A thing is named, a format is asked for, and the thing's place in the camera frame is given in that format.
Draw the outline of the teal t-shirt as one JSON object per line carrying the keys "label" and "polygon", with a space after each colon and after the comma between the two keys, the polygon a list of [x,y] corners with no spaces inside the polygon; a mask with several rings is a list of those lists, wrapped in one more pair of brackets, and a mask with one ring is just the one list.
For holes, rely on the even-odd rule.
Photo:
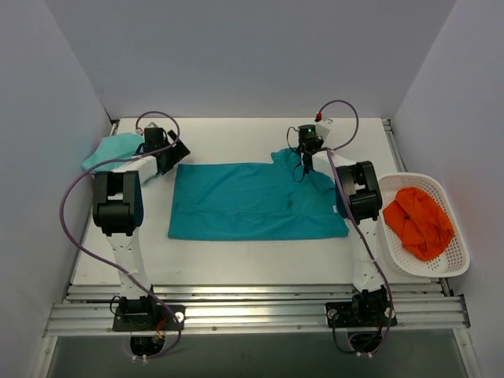
{"label": "teal t-shirt", "polygon": [[179,165],[168,237],[192,241],[286,241],[344,238],[335,184],[302,175],[289,149],[271,162]]}

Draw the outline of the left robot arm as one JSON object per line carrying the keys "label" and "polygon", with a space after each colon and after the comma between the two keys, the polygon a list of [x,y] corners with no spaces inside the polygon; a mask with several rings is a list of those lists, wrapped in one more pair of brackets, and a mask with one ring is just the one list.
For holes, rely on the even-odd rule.
{"label": "left robot arm", "polygon": [[115,332],[181,330],[184,322],[184,307],[168,311],[152,298],[154,288],[143,263],[139,228],[144,219],[142,185],[173,169],[190,151],[178,133],[154,123],[144,128],[143,135],[134,161],[94,175],[93,221],[106,236],[119,270]]}

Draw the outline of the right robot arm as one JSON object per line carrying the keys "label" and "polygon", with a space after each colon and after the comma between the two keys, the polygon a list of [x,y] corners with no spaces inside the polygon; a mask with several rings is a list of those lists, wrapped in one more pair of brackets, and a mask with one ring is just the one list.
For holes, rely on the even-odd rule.
{"label": "right robot arm", "polygon": [[353,259],[353,289],[349,302],[326,305],[332,328],[383,327],[394,316],[390,285],[378,263],[375,249],[377,221],[383,205],[371,161],[352,161],[323,148],[324,139],[313,124],[297,128],[296,154],[303,172],[320,172],[335,182],[335,212],[349,228]]}

